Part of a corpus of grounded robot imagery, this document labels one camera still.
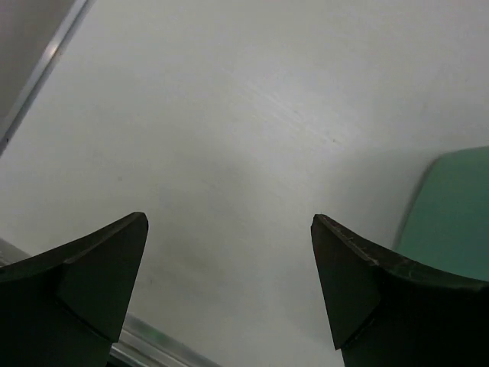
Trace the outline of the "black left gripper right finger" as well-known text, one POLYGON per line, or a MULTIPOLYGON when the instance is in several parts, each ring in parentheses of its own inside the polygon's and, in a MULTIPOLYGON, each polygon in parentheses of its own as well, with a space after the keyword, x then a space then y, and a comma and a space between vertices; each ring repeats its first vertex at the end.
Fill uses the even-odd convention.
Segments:
POLYGON ((421 264, 330 217, 311 225, 335 349, 347 366, 486 366, 488 284, 421 264))

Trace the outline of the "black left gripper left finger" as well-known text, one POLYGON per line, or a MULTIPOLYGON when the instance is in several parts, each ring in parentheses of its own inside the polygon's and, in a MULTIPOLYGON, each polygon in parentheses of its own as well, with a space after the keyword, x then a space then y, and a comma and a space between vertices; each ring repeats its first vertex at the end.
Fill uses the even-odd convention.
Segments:
POLYGON ((104 366, 118 342, 149 223, 131 213, 1 268, 3 366, 104 366))

